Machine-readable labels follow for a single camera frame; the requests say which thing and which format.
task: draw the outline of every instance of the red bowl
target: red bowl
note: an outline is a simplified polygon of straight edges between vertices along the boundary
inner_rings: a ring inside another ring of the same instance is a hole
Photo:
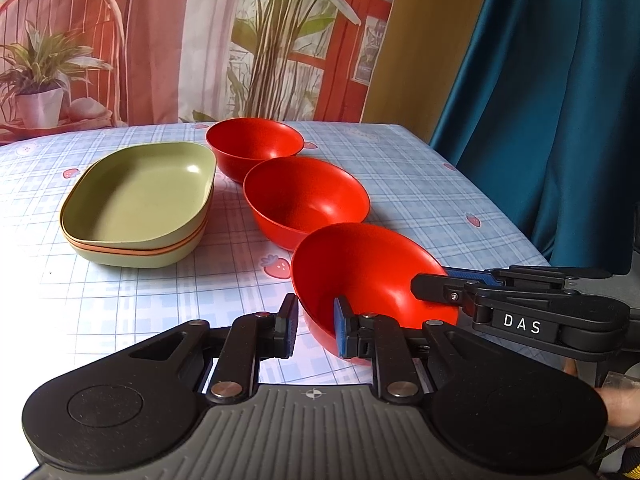
[[[356,314],[384,314],[406,328],[420,328],[429,319],[455,324],[457,307],[414,298],[410,283],[420,272],[446,274],[433,256],[409,238],[370,224],[318,229],[300,243],[291,261],[293,288],[306,325],[335,356],[334,298],[338,296],[346,296]]]
[[[305,146],[305,139],[290,126],[257,118],[219,122],[207,130],[205,138],[220,171],[240,183],[262,161],[295,155]]]
[[[338,222],[362,222],[369,195],[346,171],[316,158],[287,156],[255,166],[244,198],[264,235],[293,251],[309,233]]]

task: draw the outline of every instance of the red door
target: red door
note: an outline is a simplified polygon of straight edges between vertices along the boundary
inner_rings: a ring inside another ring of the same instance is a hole
[[[338,13],[326,54],[316,121],[360,121],[373,63],[391,12],[387,0],[346,0],[362,24]]]

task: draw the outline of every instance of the black cable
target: black cable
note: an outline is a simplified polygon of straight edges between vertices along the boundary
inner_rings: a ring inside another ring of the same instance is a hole
[[[605,449],[602,453],[596,455],[596,458],[594,458],[591,463],[595,464],[596,462],[599,462],[600,460],[602,460],[604,457],[609,456],[614,451],[617,451],[621,447],[626,446],[626,444],[631,442],[638,435],[640,435],[640,427],[635,428],[635,430],[633,430],[631,433],[629,433],[625,438],[623,438],[622,440],[618,441],[613,446],[607,447],[607,449]]]

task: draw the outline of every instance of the blue plaid tablecloth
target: blue plaid tablecloth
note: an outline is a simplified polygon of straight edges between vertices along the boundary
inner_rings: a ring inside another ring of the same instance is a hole
[[[292,126],[306,140],[303,155],[337,164],[367,189],[367,221],[413,239],[444,266],[546,265],[487,197],[404,128]],[[2,418],[7,424],[2,426],[15,447],[13,462],[21,474],[34,462],[21,435],[19,415],[39,384],[189,319],[226,326],[242,314],[274,312],[292,292],[290,280],[265,272],[274,259],[290,262],[291,253],[264,238],[241,187],[220,172],[212,200],[216,214],[199,247],[176,265],[140,270],[99,266],[77,256],[65,242],[58,212],[78,175],[91,163],[132,144],[204,144],[205,127],[136,126],[0,147],[0,312],[4,332],[10,332],[2,343],[6,348],[0,371],[5,392],[10,391]],[[539,352],[512,348],[556,364]],[[260,380],[363,383],[371,380],[371,370],[334,358],[300,318],[293,357],[266,361]]]

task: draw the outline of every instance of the crosshair symbol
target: crosshair symbol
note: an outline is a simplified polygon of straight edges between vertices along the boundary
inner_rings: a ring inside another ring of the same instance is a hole
[[[311,390],[307,390],[305,392],[305,395],[307,397],[309,397],[309,399],[313,399],[316,400],[319,397],[322,397],[324,395],[324,393],[322,393],[320,390],[316,390],[315,388],[311,389]]]

